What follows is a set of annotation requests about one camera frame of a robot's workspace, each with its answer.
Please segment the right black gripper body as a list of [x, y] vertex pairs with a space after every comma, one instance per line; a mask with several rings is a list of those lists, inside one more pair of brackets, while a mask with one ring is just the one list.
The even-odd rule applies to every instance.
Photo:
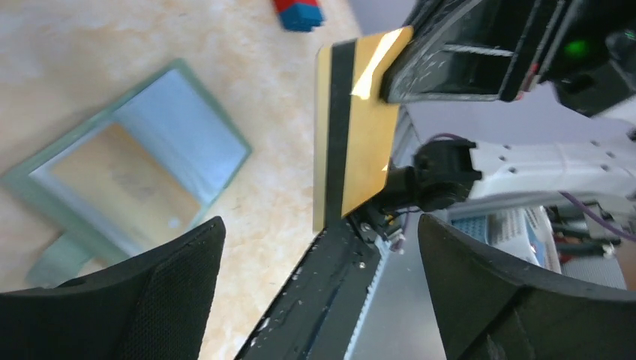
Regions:
[[417, 1], [413, 38], [454, 27], [514, 51], [499, 98], [550, 83], [587, 117], [625, 117], [635, 102], [633, 1]]

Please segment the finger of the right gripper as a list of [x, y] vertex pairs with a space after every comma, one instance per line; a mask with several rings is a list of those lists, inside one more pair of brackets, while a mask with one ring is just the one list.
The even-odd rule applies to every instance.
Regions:
[[384, 73], [381, 97], [390, 104], [494, 101], [515, 52], [446, 30], [415, 36]]

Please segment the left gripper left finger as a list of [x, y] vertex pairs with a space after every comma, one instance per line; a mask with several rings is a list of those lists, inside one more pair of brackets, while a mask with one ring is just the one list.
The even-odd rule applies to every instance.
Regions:
[[3, 359], [197, 359], [220, 269], [220, 217], [60, 286], [1, 294]]

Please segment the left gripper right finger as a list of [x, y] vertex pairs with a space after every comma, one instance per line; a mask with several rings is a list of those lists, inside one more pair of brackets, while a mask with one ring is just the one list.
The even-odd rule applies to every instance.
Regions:
[[566, 277], [430, 215], [418, 243], [448, 359], [633, 359], [635, 294]]

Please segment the gold credit card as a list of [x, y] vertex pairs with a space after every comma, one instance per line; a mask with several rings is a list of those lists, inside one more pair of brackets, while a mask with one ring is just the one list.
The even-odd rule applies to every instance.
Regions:
[[142, 249], [187, 232], [201, 205], [120, 124], [61, 156], [49, 174]]
[[383, 76], [413, 37], [410, 26], [322, 47], [316, 56], [313, 223], [317, 233], [386, 184], [400, 106]]

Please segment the green leather card holder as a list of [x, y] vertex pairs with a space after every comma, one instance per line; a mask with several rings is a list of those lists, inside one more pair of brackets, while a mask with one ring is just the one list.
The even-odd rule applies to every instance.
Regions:
[[171, 61], [2, 177], [61, 230], [26, 284], [57, 287], [193, 229], [251, 152], [188, 63]]

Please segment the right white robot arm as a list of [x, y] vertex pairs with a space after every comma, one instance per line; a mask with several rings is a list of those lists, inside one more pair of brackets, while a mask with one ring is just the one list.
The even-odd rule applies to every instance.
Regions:
[[[635, 122], [633, 1], [417, 1], [414, 37], [382, 80], [391, 104], [521, 99], [551, 83], [588, 118]], [[467, 200], [557, 193], [635, 194], [635, 138], [498, 145], [449, 135], [391, 169], [373, 201], [430, 212]]]

